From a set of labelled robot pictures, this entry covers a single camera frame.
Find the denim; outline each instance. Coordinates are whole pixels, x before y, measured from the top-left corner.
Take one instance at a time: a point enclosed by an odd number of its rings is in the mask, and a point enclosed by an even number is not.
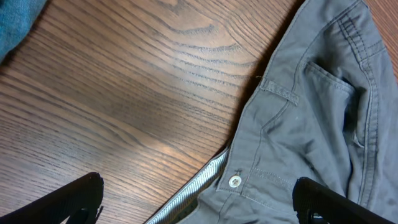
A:
[[[0,62],[27,35],[45,0],[0,0]]]
[[[298,223],[300,177],[398,223],[397,114],[392,64],[365,2],[306,0],[243,109],[223,173],[179,223]]]

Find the wooden table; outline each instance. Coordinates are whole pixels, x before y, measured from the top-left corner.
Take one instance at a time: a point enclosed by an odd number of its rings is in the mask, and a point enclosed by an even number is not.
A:
[[[302,1],[53,0],[0,68],[0,215],[91,172],[142,223],[233,134]],[[398,2],[368,0],[398,71]]]

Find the pants button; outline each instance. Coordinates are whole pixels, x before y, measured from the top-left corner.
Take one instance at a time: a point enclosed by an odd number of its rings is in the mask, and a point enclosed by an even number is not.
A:
[[[238,187],[239,185],[241,185],[242,182],[242,178],[238,175],[233,175],[230,179],[229,179],[229,186],[232,188]]]

